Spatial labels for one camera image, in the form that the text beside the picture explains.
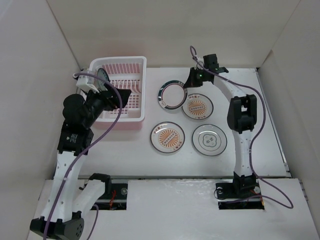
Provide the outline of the blue patterned small plate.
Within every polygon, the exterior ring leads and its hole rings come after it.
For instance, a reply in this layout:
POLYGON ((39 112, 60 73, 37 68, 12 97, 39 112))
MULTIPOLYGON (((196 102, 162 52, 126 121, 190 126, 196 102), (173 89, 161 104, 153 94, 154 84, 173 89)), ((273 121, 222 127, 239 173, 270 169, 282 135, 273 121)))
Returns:
POLYGON ((97 74, 96 74, 99 78, 103 79, 102 80, 97 80, 97 89, 102 92, 102 91, 108 91, 109 90, 109 85, 106 84, 106 82, 110 82, 110 78, 109 75, 107 73, 107 71, 104 68, 99 68, 97 70, 97 74))

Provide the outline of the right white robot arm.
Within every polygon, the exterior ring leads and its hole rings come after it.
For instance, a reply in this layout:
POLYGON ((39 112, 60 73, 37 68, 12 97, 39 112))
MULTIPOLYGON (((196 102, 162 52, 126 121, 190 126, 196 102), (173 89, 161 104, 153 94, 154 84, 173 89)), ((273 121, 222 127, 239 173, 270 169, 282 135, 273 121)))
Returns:
POLYGON ((235 146, 235 167, 232 182, 216 185, 220 200, 247 198, 257 185, 257 177, 251 167, 252 131, 257 123, 257 97, 247 94, 240 84, 220 75, 227 73, 225 67, 219 67, 216 54, 209 54, 201 59, 192 54, 196 66, 190 68, 184 88, 198 88, 204 82, 216 86, 229 102, 227 125, 232 130, 235 146))

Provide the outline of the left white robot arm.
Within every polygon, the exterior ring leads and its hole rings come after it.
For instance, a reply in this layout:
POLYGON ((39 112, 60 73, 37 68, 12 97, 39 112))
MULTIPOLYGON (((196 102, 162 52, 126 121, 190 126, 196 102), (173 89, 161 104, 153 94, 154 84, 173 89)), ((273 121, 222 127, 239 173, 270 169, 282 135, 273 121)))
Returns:
POLYGON ((72 94, 63 101, 64 122, 57 146, 57 164, 50 195, 41 215, 31 220, 30 231, 43 239, 78 240, 84 231, 84 217, 98 198, 111 195, 112 181, 107 174, 94 173, 76 196, 80 170, 89 149, 96 142, 91 129, 103 111, 121 111, 131 90, 107 87, 90 90, 86 97, 72 94))

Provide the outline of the pink white dish rack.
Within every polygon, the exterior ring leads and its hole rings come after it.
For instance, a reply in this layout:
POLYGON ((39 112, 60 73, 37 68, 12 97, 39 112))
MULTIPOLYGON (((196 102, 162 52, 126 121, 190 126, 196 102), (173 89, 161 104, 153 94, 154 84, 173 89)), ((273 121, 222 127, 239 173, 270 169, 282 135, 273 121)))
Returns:
MULTIPOLYGON (((144 56, 117 56, 96 58, 86 70, 97 75, 99 68, 106 70, 110 83, 117 89, 129 89, 131 95, 122 109, 113 130, 140 130, 145 119, 146 67, 144 56)), ((106 130, 114 122, 119 110, 103 111, 93 127, 106 130)))

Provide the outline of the orange sunburst plate upper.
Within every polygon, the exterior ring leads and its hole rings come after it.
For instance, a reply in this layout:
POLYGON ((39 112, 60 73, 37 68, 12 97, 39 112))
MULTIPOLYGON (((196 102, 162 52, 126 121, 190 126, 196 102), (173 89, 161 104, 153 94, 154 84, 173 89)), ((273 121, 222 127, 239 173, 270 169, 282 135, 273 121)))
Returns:
POLYGON ((204 94, 189 94, 182 106, 183 113, 193 120, 206 120, 214 112, 213 102, 204 94))

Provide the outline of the orange sunburst plate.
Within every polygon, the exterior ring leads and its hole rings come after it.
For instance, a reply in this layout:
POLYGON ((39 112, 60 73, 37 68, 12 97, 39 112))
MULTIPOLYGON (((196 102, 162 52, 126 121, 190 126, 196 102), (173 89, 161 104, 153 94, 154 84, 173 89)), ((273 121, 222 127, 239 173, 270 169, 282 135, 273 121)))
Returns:
POLYGON ((193 120, 206 120, 214 112, 213 102, 204 94, 189 94, 182 106, 183 113, 193 120))
POLYGON ((150 132, 151 145, 162 154, 173 154, 179 151, 185 143, 184 130, 171 121, 160 122, 150 132))

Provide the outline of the orange sunburst plate lower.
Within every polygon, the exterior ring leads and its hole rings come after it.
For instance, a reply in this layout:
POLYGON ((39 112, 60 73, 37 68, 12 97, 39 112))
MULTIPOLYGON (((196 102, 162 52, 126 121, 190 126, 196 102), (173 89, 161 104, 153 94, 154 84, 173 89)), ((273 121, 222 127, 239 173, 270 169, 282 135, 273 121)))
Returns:
POLYGON ((185 143, 184 130, 171 121, 160 122, 150 132, 151 145, 162 154, 173 154, 179 151, 185 143))

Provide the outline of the white grey pattern plate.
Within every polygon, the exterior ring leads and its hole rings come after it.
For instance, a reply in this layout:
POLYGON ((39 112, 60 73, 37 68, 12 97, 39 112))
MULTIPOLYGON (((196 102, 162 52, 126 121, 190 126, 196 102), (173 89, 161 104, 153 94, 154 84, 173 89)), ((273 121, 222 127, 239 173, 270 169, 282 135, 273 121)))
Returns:
POLYGON ((228 140, 225 132, 218 126, 203 124, 193 131, 192 144, 202 155, 215 157, 226 150, 228 140))

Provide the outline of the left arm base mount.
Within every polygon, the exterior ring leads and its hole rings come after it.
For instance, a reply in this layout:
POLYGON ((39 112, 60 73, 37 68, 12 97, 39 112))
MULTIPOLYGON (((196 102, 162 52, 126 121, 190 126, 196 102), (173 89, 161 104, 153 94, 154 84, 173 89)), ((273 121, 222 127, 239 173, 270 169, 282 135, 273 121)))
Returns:
POLYGON ((106 190, 95 202, 100 210, 118 211, 127 209, 128 183, 112 183, 110 190, 106 190))

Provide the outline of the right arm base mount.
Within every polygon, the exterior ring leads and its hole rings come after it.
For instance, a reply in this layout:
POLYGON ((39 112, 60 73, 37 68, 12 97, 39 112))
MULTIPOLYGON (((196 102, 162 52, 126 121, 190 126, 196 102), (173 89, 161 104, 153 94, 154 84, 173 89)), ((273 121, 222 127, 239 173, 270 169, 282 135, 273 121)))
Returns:
POLYGON ((218 201, 219 210, 265 209, 258 182, 254 187, 242 190, 239 193, 236 193, 231 182, 219 182, 215 184, 214 196, 218 201))

